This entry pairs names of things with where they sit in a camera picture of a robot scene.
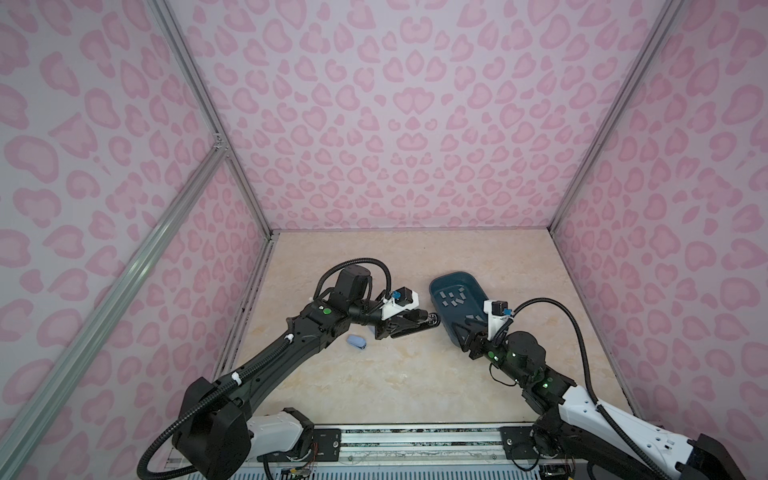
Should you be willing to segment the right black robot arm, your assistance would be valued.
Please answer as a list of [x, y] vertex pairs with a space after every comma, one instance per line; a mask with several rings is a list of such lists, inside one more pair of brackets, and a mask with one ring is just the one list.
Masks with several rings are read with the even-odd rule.
[[690, 439], [648, 423], [548, 366], [545, 349], [529, 332], [495, 342], [486, 324], [469, 316], [447, 329], [470, 358], [487, 359], [520, 387], [538, 415], [524, 444], [543, 457], [582, 459], [622, 479], [744, 476], [720, 441], [705, 434]]

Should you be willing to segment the light blue mini stapler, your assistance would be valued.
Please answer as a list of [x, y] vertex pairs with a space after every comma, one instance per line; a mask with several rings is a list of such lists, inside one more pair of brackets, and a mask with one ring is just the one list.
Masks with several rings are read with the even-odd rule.
[[349, 345], [359, 350], [364, 350], [367, 347], [366, 339], [358, 335], [348, 335], [346, 341]]

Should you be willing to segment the black stapler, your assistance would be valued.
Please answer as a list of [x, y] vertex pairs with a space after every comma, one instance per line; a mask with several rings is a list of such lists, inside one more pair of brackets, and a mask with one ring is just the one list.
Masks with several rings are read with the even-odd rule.
[[386, 321], [385, 331], [388, 337], [399, 338], [436, 328], [440, 323], [441, 319], [436, 313], [414, 309], [390, 317]]

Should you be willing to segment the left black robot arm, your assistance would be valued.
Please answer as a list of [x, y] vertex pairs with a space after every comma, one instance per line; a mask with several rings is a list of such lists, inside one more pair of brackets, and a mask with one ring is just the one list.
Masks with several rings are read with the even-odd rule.
[[286, 407], [255, 412], [302, 363], [329, 347], [353, 325], [369, 326], [378, 340], [438, 327], [407, 287], [395, 289], [388, 267], [373, 258], [342, 262], [318, 281], [310, 302], [287, 320], [285, 332], [262, 352], [215, 381], [199, 379], [185, 393], [173, 447], [188, 461], [180, 475], [230, 478], [250, 457], [284, 454], [303, 462], [314, 453], [313, 422]]

